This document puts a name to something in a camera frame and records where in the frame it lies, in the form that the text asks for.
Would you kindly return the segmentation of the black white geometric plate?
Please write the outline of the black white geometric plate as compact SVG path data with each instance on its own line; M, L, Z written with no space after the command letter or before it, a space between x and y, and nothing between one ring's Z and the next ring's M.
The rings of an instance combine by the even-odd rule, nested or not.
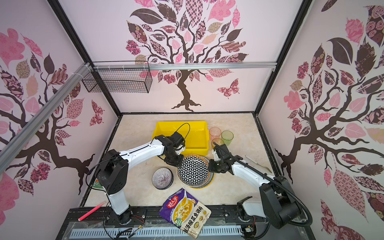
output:
M177 176L183 184L200 188L210 179L208 167L207 158L195 154L185 155L182 165L177 168Z

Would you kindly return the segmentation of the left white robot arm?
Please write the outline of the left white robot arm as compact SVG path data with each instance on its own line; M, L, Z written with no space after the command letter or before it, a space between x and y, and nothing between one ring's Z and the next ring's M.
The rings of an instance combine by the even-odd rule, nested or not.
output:
M131 150L110 150L96 167L95 177L106 191L113 210L112 216L122 225L131 221L133 213L124 193L129 171L137 165L154 158L164 157L164 162L173 167L182 165L186 149L185 138L178 132L171 136L154 137L150 142Z

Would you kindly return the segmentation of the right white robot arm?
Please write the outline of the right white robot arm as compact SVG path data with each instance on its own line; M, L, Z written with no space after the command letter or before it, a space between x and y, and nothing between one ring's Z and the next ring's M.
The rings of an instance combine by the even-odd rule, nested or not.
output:
M307 213L308 210L290 189L284 177L277 178L262 173L243 161L242 157L232 155L225 144L214 144L213 156L214 158L209 161L209 172L230 173L259 190L259 200L247 197L239 202L240 211L247 217L263 218L276 229L288 224L304 226L311 223L309 215L303 223L294 221L302 212Z

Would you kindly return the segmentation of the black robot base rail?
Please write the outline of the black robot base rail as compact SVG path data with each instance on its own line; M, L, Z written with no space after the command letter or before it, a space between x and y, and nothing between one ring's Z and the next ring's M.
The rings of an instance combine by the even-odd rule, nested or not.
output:
M200 240L207 239L235 239L235 240L258 240L266 235L270 225L267 220L259 217L247 217L240 211L237 205L211 205L212 211L210 218L205 226L240 226L241 236L218 236L200 237ZM90 211L90 207L70 209L58 236L58 240L69 240L69 234L73 229L100 229L100 228L152 228L152 227L175 227L168 223L160 215L160 207L140 206L132 207L133 216L131 221L125 225L120 224L113 216L111 207L101 207L83 221L78 218ZM112 237L110 240L190 240L192 237L159 237L159 238L133 238L131 234L127 238L119 236Z

